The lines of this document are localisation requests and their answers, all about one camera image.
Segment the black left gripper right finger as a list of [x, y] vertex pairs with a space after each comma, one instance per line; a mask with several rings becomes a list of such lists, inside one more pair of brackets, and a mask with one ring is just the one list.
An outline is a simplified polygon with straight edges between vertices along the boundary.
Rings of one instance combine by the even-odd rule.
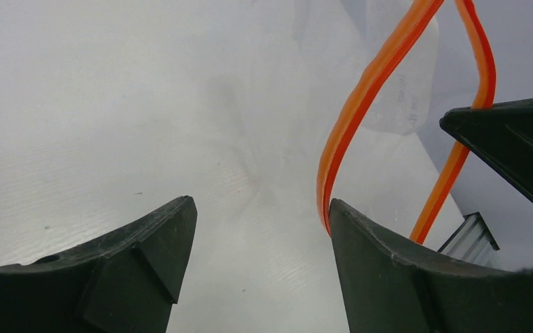
[[442, 255], [339, 199], [329, 222], [351, 332], [533, 332], [533, 268]]

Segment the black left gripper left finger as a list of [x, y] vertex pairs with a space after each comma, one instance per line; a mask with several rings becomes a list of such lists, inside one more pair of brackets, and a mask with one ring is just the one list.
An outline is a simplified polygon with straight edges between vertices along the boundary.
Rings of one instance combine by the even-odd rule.
[[165, 332], [196, 220], [181, 196], [32, 264], [0, 266], [0, 332]]

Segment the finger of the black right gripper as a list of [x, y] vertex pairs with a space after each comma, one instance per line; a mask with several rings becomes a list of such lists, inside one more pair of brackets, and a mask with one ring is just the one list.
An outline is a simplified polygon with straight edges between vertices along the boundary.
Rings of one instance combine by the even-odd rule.
[[455, 108], [439, 125], [533, 203], [533, 98]]

